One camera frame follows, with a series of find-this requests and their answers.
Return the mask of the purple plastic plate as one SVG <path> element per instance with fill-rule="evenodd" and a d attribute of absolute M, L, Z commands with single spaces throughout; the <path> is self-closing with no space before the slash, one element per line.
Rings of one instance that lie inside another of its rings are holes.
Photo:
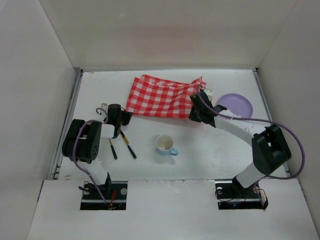
<path fill-rule="evenodd" d="M 253 116 L 252 104 L 240 94 L 225 94 L 217 100 L 216 104 L 226 107 L 230 112 L 242 118 L 251 118 Z"/>

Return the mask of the red white checkered cloth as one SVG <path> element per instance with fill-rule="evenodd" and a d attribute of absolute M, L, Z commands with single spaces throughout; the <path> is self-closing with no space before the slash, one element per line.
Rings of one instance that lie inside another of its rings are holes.
<path fill-rule="evenodd" d="M 207 83 L 202 77 L 183 83 L 144 74 L 134 79 L 125 109 L 136 116 L 187 119 L 197 85 Z"/>

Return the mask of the light blue mug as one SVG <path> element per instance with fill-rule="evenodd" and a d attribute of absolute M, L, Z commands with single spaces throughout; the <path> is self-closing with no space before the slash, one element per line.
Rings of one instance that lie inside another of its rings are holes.
<path fill-rule="evenodd" d="M 160 135 L 156 139 L 156 150 L 162 156 L 177 156 L 179 151 L 174 148 L 174 140 L 168 135 Z"/>

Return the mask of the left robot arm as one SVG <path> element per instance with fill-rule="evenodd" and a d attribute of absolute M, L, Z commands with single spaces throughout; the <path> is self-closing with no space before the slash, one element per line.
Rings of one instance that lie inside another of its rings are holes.
<path fill-rule="evenodd" d="M 112 192 L 111 177 L 97 160 L 100 141 L 112 140 L 121 135 L 133 116 L 119 104 L 103 103 L 95 109 L 102 120 L 73 119 L 62 144 L 62 155 L 89 177 L 84 191 L 95 191 L 102 199 Z"/>

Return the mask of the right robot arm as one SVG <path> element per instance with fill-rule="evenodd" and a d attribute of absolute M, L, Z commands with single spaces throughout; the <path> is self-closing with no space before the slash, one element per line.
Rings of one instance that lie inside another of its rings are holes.
<path fill-rule="evenodd" d="M 192 94 L 190 100 L 190 120 L 224 130 L 251 147 L 251 164 L 232 179 L 231 189 L 236 197 L 246 194 L 256 182 L 272 174 L 292 157 L 279 126 L 259 125 L 240 118 L 222 105 L 212 106 L 203 90 Z"/>

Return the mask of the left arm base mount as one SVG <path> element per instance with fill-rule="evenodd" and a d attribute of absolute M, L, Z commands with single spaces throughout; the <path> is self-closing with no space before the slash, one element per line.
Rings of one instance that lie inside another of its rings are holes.
<path fill-rule="evenodd" d="M 127 181 L 112 181 L 108 190 L 100 190 L 89 182 L 78 187 L 82 191 L 80 210 L 83 211 L 124 211 L 127 208 Z"/>

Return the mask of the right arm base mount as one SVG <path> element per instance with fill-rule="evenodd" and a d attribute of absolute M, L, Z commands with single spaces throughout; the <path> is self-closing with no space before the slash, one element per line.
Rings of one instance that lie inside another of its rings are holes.
<path fill-rule="evenodd" d="M 264 189 L 258 183 L 241 192 L 236 192 L 231 180 L 215 181 L 214 195 L 219 210 L 263 210 L 269 206 Z"/>

